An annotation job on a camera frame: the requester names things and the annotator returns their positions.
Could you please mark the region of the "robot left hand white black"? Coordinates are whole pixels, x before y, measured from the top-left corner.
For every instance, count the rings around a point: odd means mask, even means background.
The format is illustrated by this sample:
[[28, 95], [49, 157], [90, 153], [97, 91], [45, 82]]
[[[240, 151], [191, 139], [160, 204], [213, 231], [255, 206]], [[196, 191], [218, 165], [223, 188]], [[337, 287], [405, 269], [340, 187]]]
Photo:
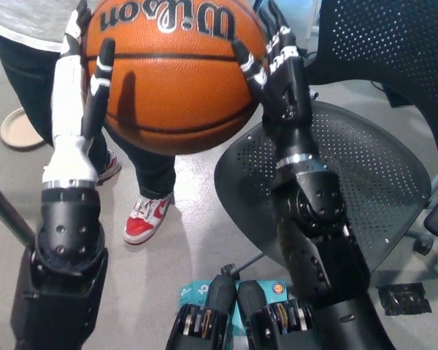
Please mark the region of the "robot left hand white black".
[[83, 86], [83, 36], [92, 13], [80, 1], [71, 13], [55, 65], [52, 94], [53, 155], [44, 169], [44, 189], [96, 187], [98, 174], [88, 157], [107, 112], [115, 61], [115, 41], [104, 39], [96, 69]]

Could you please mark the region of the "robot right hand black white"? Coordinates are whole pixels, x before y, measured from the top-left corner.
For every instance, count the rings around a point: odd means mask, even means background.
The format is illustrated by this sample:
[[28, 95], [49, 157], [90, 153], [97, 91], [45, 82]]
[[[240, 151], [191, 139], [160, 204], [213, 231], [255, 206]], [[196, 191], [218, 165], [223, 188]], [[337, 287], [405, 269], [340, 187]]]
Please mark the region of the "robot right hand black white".
[[263, 128], [276, 151], [277, 168], [318, 158], [311, 134], [312, 103], [304, 59], [284, 14], [274, 1], [259, 9], [269, 41], [264, 66], [239, 39], [232, 43], [237, 63], [252, 97], [263, 107]]

